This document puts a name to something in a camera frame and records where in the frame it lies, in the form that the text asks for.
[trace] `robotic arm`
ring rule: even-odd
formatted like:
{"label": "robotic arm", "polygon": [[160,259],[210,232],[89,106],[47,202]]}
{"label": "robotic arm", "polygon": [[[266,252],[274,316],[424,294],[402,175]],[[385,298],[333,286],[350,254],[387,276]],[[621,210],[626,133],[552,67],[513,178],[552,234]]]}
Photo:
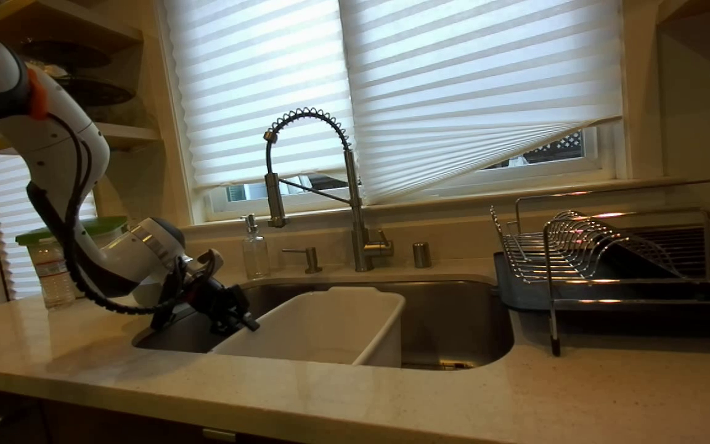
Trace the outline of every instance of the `robotic arm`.
{"label": "robotic arm", "polygon": [[[190,259],[182,234],[160,220],[143,220],[121,239],[96,247],[79,224],[79,207],[108,165],[108,143],[84,109],[44,72],[22,64],[0,44],[0,133],[30,168],[27,195],[59,239],[74,284],[118,313],[168,313],[187,301],[217,328],[256,328],[242,291],[224,289],[212,274],[214,252]],[[121,306],[143,279],[165,274],[155,306]]]}

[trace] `soap dispenser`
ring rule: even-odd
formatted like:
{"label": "soap dispenser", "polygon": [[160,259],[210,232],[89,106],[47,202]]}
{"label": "soap dispenser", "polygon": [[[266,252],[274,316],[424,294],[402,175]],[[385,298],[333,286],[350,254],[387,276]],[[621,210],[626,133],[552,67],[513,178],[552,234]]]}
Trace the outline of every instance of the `soap dispenser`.
{"label": "soap dispenser", "polygon": [[242,239],[242,259],[247,266],[247,279],[269,276],[271,261],[266,252],[266,239],[259,234],[259,224],[254,215],[249,215],[244,222],[247,222],[247,234]]}

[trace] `dish drying rack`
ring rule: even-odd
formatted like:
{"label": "dish drying rack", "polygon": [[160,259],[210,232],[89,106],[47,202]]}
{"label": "dish drying rack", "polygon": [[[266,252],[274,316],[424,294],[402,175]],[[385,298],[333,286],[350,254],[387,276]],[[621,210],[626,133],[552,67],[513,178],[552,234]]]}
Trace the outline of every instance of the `dish drying rack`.
{"label": "dish drying rack", "polygon": [[503,222],[491,210],[503,244],[496,254],[500,291],[525,294],[518,308],[550,313],[552,355],[560,355],[560,311],[710,306],[710,212],[673,212],[703,217],[700,276],[683,274],[663,244],[594,215],[565,210],[542,232],[523,232],[520,217]]}

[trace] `countertop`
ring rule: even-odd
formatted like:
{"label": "countertop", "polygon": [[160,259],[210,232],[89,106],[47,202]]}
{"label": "countertop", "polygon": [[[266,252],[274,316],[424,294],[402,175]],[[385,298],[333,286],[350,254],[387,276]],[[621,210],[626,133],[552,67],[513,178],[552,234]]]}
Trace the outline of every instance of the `countertop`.
{"label": "countertop", "polygon": [[298,442],[710,442],[710,340],[552,358],[542,316],[513,323],[498,363],[431,372],[141,350],[148,318],[30,298],[0,306],[0,390]]}

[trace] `pull-down faucet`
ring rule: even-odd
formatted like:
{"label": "pull-down faucet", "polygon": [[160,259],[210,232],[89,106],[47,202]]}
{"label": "pull-down faucet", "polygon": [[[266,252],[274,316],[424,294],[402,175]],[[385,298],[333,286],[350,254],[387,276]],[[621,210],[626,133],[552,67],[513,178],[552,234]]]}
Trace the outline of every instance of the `pull-down faucet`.
{"label": "pull-down faucet", "polygon": [[[279,141],[279,131],[284,126],[288,126],[291,121],[298,121],[298,118],[318,118],[318,121],[325,121],[335,131],[335,136],[338,136],[338,141],[343,146],[343,155],[345,155],[350,200],[343,200],[343,197],[323,192],[323,190],[306,187],[301,183],[284,180],[284,178],[279,178],[274,173],[271,153],[274,153],[274,143]],[[353,148],[348,143],[345,131],[338,126],[338,121],[330,113],[325,113],[320,109],[288,111],[288,113],[284,113],[279,121],[274,121],[264,131],[264,141],[266,141],[266,175],[264,175],[264,185],[266,185],[266,202],[269,202],[269,210],[271,210],[271,220],[269,220],[271,227],[284,227],[286,224],[281,190],[279,190],[279,183],[286,183],[291,187],[301,187],[306,192],[323,195],[328,200],[338,200],[338,202],[350,205],[350,210],[353,210],[353,259],[355,259],[355,271],[372,269],[372,259],[375,257],[392,257],[394,254],[392,244],[385,239],[382,232],[380,232],[377,242],[370,239],[370,232],[367,232],[365,220],[362,220],[360,192],[357,192],[355,155],[353,155]]]}

